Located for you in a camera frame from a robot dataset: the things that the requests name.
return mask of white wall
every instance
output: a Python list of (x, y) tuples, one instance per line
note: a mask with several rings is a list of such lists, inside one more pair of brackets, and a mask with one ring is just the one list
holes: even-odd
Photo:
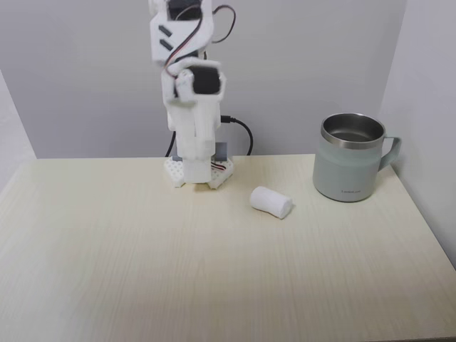
[(454, 0), (408, 2), (379, 116), (404, 139), (396, 170), (454, 265), (455, 14)]
[(33, 159), (35, 155), (0, 71), (0, 192), (17, 167)]
[[(226, 2), (238, 24), (209, 57), (229, 81), (222, 112), (251, 127), (254, 153), (313, 152), (325, 116), (377, 115), (405, 0)], [(217, 14), (218, 35), (229, 20)], [(0, 68), (38, 157), (165, 153), (149, 21), (147, 0), (2, 0)], [(247, 151), (236, 125), (219, 140)]]

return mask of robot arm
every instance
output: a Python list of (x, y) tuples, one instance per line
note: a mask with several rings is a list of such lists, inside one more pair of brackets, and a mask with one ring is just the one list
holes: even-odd
[(214, 32), (212, 0), (150, 0), (152, 59), (163, 66), (168, 128), (176, 132), (185, 182), (211, 180), (215, 130), (226, 78), (220, 63), (201, 59)]

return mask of table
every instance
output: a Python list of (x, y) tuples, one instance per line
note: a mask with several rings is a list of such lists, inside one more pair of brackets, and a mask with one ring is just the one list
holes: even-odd
[[(0, 197), (0, 341), (456, 336), (456, 272), (390, 167), (345, 204), (313, 155), (236, 157), (219, 190), (163, 159), (39, 160)], [(263, 185), (296, 204), (249, 206)]]

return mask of stainless steel mug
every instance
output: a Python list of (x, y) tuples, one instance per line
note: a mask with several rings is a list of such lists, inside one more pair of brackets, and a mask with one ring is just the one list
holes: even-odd
[[(385, 139), (391, 151), (382, 157)], [(341, 202), (357, 202), (372, 195), (378, 171), (393, 162), (401, 139), (386, 136), (385, 127), (362, 114), (342, 113), (325, 119), (313, 169), (313, 183), (323, 195)]]

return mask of white marshmallow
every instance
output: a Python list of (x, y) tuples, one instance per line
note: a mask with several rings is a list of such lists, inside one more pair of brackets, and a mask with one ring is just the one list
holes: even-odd
[(250, 196), (250, 205), (257, 210), (268, 212), (279, 219), (283, 219), (293, 208), (293, 200), (265, 187), (258, 187)]

